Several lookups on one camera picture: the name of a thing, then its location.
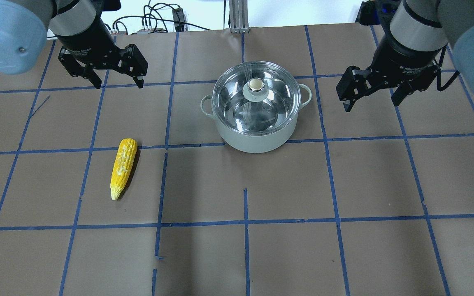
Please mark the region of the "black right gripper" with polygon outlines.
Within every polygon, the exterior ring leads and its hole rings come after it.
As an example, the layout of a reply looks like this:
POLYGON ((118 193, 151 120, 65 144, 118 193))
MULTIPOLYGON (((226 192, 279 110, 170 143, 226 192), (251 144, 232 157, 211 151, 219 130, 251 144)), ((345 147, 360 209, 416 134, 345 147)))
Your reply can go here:
POLYGON ((392 102, 398 107, 408 95, 427 90, 440 75, 441 68, 436 62, 429 62, 416 74, 404 73, 403 69, 381 72, 370 67, 360 69, 357 66, 349 66, 337 83, 335 91, 339 101, 344 103, 345 111, 350 112, 356 101, 362 97, 370 96, 379 90, 395 88, 392 102))

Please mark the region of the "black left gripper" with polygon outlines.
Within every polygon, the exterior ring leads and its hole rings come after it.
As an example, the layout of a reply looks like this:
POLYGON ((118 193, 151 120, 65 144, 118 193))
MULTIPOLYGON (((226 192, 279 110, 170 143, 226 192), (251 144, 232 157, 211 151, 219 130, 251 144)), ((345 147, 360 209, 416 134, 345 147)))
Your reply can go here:
POLYGON ((135 44, 129 44, 121 49, 113 45, 102 53, 92 53, 84 50, 87 56, 77 56, 76 52, 66 47, 60 49, 58 61, 72 77, 87 79, 96 89, 102 87, 101 78, 96 70, 113 70, 126 74, 135 81, 139 89, 144 86, 144 77, 147 75, 148 62, 135 44))

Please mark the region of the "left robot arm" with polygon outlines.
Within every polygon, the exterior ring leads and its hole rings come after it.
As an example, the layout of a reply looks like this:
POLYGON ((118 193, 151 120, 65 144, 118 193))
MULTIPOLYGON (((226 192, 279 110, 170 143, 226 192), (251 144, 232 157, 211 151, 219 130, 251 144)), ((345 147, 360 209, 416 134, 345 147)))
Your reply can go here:
POLYGON ((31 70, 51 31, 62 45, 58 60, 72 77, 100 88, 96 70, 113 70, 143 88, 146 59, 136 45, 117 47, 101 19, 120 8, 119 0, 0 0, 0 73, 31 70))

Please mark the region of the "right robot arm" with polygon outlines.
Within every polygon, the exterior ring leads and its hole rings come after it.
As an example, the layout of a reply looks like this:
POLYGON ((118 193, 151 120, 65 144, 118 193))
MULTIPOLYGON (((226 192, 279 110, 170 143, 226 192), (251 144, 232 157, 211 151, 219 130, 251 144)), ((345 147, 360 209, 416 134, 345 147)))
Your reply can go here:
POLYGON ((433 82, 444 91, 459 75, 474 94, 474 0, 367 0, 356 21, 384 35, 367 69, 349 66, 336 86, 346 112, 393 88, 394 106, 433 82))

